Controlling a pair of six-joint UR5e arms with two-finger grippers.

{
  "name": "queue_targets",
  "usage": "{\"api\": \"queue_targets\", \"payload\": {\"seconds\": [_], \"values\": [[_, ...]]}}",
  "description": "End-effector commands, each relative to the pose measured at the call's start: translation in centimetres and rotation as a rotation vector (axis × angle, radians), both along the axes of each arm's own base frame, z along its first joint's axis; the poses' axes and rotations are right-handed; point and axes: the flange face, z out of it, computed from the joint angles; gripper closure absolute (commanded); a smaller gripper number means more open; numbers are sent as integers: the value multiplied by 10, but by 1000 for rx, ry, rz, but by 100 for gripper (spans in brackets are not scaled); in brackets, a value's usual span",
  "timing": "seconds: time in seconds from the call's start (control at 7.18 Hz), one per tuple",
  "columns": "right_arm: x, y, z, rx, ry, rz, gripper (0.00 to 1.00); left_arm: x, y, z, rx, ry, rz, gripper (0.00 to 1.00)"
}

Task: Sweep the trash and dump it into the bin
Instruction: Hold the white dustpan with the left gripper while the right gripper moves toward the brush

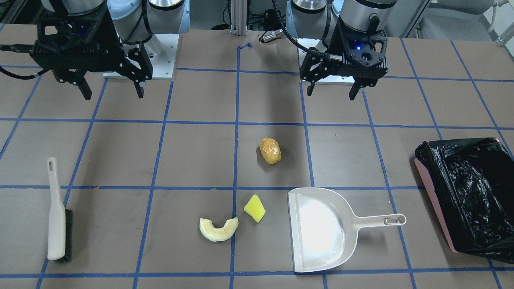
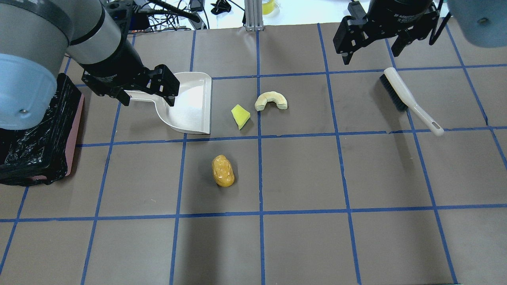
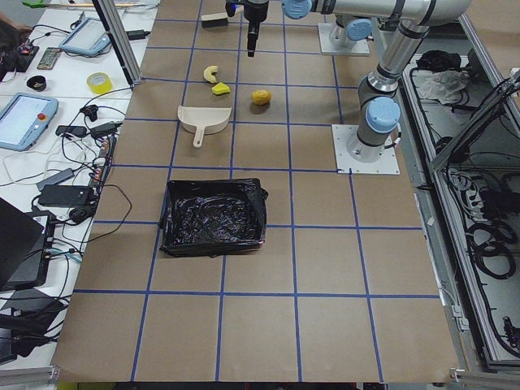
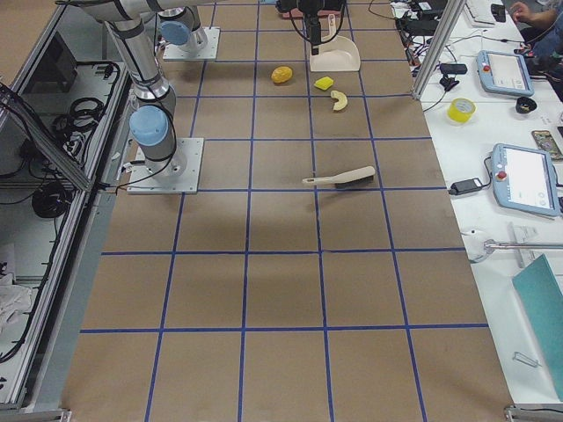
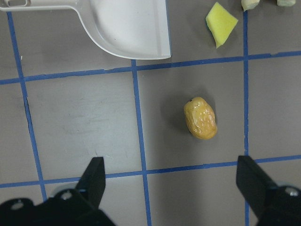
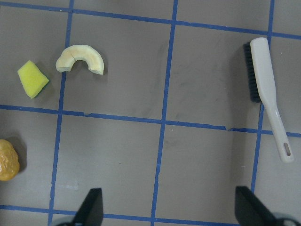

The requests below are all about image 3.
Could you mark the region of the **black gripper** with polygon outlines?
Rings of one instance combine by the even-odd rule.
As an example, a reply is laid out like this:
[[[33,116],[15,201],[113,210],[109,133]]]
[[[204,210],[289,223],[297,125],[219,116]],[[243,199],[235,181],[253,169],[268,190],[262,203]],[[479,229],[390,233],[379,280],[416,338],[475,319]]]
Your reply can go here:
[[[247,34],[247,55],[253,58],[256,51],[256,24],[267,19],[268,0],[244,0],[244,14],[249,21]]]

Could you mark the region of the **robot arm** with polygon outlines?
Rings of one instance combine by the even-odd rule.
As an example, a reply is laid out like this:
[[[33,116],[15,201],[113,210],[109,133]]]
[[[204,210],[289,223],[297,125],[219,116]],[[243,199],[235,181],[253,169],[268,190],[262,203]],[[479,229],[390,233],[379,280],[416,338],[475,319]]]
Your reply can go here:
[[[384,144],[397,127],[401,109],[394,102],[398,80],[430,27],[449,23],[461,16],[469,1],[282,1],[284,14],[293,20],[310,12],[323,15],[382,17],[398,20],[392,41],[377,68],[358,87],[360,121],[347,141],[347,151],[363,163],[377,161]]]

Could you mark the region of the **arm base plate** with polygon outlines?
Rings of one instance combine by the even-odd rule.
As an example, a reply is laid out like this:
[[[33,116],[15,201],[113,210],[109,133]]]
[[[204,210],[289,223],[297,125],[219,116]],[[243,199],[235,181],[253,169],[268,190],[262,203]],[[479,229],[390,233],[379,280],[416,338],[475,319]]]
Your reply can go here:
[[[385,144],[371,147],[357,137],[357,125],[333,124],[332,140],[336,156],[336,170],[340,174],[399,175],[397,154],[388,136]]]
[[[352,41],[344,28],[336,24],[320,23],[318,37],[322,54],[364,57],[370,55],[367,39]]]

